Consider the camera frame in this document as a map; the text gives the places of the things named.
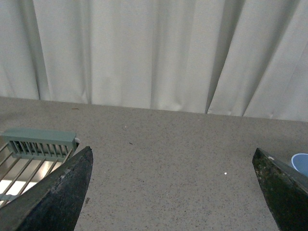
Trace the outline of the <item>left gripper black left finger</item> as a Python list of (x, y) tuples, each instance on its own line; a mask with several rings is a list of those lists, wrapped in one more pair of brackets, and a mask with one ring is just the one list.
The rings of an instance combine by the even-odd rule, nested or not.
[(2, 231), (72, 231), (89, 187), (93, 153), (86, 146), (0, 209)]

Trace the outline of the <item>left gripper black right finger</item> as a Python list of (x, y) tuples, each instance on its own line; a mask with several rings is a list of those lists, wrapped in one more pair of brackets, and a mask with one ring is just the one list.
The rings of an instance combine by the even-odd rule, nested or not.
[(252, 164), (267, 206), (281, 231), (308, 229), (308, 178), (257, 148)]

